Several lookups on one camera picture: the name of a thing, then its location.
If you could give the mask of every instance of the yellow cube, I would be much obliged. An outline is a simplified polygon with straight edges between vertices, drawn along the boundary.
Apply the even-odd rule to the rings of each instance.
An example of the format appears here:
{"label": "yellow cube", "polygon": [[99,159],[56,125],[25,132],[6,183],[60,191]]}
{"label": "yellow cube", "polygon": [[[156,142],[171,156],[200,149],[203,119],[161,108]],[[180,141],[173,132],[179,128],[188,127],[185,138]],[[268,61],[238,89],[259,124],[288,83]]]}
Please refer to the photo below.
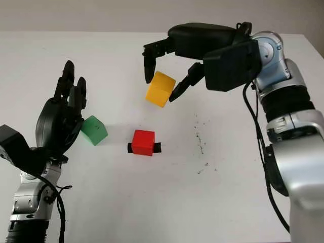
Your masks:
{"label": "yellow cube", "polygon": [[145,99],[159,107],[164,107],[175,84],[176,81],[173,78],[157,71],[148,87]]}

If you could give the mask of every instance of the black tape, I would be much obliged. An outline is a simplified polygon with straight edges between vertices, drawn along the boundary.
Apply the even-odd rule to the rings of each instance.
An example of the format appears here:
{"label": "black tape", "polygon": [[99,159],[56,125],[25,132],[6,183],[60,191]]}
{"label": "black tape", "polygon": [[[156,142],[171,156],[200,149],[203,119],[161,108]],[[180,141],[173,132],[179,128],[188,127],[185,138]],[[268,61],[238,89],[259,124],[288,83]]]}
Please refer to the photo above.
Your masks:
{"label": "black tape", "polygon": [[[128,151],[128,153],[133,153],[132,143],[128,143],[127,151]],[[161,151],[161,143],[154,143],[153,153],[161,153],[161,152],[162,152]]]}
{"label": "black tape", "polygon": [[127,151],[128,151],[128,153],[133,153],[132,143],[128,143],[128,145],[127,145]]}
{"label": "black tape", "polygon": [[153,153],[161,153],[161,143],[154,143]]}

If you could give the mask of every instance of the red cube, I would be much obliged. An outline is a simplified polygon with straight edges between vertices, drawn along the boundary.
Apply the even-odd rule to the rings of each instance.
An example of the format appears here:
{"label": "red cube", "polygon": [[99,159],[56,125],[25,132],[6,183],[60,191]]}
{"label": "red cube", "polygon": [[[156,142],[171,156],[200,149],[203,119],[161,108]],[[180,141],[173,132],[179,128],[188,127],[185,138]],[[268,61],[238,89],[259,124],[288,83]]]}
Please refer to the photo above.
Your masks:
{"label": "red cube", "polygon": [[133,141],[132,141],[133,153],[152,156],[154,142],[155,142],[155,132],[135,130]]}

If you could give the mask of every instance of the black rubber sleeve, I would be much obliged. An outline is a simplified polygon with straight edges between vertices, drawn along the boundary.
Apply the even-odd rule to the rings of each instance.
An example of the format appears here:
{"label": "black rubber sleeve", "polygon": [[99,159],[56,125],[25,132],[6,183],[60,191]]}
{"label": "black rubber sleeve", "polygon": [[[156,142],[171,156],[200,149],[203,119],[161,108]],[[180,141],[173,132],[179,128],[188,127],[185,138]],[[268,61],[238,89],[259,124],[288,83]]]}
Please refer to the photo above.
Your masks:
{"label": "black rubber sleeve", "polygon": [[45,243],[48,220],[10,221],[6,243]]}
{"label": "black rubber sleeve", "polygon": [[304,86],[288,86],[273,91],[262,99],[261,104],[268,122],[296,111],[315,109]]}

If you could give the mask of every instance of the green cube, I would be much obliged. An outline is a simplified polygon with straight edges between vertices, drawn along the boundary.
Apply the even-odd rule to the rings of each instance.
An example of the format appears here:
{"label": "green cube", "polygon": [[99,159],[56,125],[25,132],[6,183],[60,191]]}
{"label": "green cube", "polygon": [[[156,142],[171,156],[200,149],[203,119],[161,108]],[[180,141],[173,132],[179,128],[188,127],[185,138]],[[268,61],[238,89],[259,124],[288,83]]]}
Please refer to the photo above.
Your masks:
{"label": "green cube", "polygon": [[108,136],[104,123],[99,121],[94,115],[85,120],[82,125],[81,131],[95,146]]}

